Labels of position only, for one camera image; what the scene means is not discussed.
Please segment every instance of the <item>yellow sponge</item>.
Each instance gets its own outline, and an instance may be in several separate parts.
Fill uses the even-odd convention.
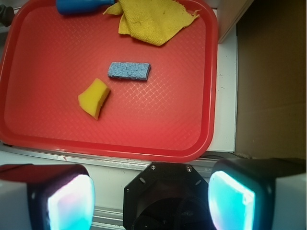
[[[98,119],[100,108],[103,105],[110,89],[101,80],[96,78],[94,82],[78,96],[80,107]]]

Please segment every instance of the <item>screw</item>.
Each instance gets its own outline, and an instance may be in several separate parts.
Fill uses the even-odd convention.
[[[191,166],[188,166],[188,167],[187,167],[187,171],[188,171],[188,173],[192,172],[192,167],[191,167]]]

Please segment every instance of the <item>blue sponge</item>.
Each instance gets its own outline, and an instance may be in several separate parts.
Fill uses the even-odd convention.
[[[150,67],[149,63],[112,62],[107,75],[110,78],[146,81]]]

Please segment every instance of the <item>light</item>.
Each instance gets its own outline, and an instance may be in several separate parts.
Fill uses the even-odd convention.
[[[255,193],[223,171],[209,181],[209,209],[218,230],[251,230],[254,221]]]
[[[47,200],[51,230],[88,230],[94,213],[94,183],[78,175]]]

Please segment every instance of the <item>black light housing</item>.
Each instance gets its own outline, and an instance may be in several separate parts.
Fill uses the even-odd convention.
[[[127,230],[215,229],[208,184],[189,164],[153,162],[124,190]]]
[[[69,165],[0,166],[0,229],[89,229],[94,184],[86,168]]]
[[[306,160],[219,160],[208,194],[217,229],[306,228]]]

